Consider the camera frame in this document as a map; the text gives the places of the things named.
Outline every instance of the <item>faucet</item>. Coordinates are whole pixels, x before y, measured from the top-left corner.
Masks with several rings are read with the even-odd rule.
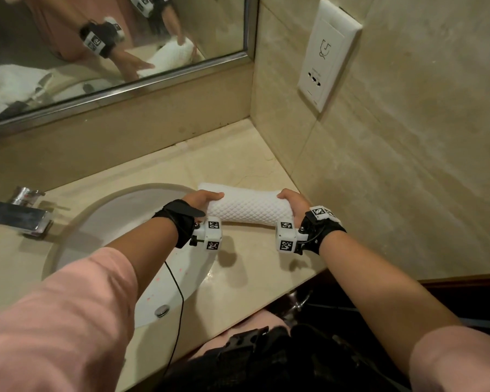
[[[33,207],[45,193],[16,187],[8,202],[0,202],[0,224],[20,230],[26,237],[43,238],[53,222],[48,210]]]

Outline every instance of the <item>folded towel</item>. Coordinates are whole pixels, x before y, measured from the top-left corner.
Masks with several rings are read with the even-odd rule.
[[[0,66],[0,113],[15,102],[25,102],[35,94],[47,70],[17,65]]]
[[[178,45],[176,37],[173,37],[148,60],[155,68],[140,70],[138,76],[147,77],[188,65],[192,62],[193,52],[194,44],[190,39],[186,38],[183,45]]]
[[[198,189],[225,193],[219,201],[211,201],[207,209],[208,216],[224,222],[275,226],[277,220],[293,217],[288,201],[276,197],[281,190],[256,191],[212,183],[201,183]]]

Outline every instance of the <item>black cable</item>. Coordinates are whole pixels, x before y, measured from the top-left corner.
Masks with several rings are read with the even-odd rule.
[[[178,340],[180,338],[180,330],[181,330],[181,318],[183,316],[183,303],[185,302],[184,298],[183,298],[183,293],[181,292],[181,289],[180,289],[180,285],[178,285],[178,283],[176,282],[176,278],[174,277],[174,275],[172,274],[172,271],[169,267],[169,264],[167,264],[167,262],[165,262],[165,266],[167,267],[167,269],[169,270],[169,272],[171,273],[171,277],[172,277],[172,280],[174,281],[174,283],[176,283],[176,287],[178,288],[178,291],[180,292],[180,296],[181,296],[181,310],[180,310],[180,321],[178,322],[178,333],[176,335],[176,342],[174,343],[174,348],[172,349],[172,354],[171,354],[171,358],[169,359],[169,363],[167,363],[167,367],[165,368],[165,372],[163,373],[163,377],[162,379],[165,378],[165,376],[167,375],[167,371],[169,370],[169,367],[171,365],[171,362],[172,362],[172,358],[174,356],[174,352],[176,351],[176,345],[178,344]]]

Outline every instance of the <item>oval sink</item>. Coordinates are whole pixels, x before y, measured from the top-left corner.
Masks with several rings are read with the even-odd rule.
[[[62,234],[62,240],[48,261],[52,272],[88,256],[113,239],[149,220],[166,203],[193,190],[174,184],[145,184],[116,192],[88,207]],[[215,254],[201,245],[174,249],[167,264],[187,300],[209,273]],[[165,265],[153,278],[136,303],[135,327],[157,319],[155,311],[164,305],[170,309],[181,304],[181,296]]]

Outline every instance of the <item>beige tile wall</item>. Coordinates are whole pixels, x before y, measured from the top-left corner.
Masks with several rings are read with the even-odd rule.
[[[206,59],[243,49],[245,0],[175,0],[185,30]]]
[[[0,138],[0,200],[49,190],[246,118],[253,64]]]
[[[490,273],[490,0],[331,0],[364,28],[296,90],[319,0],[262,0],[251,116],[298,188],[418,279]]]

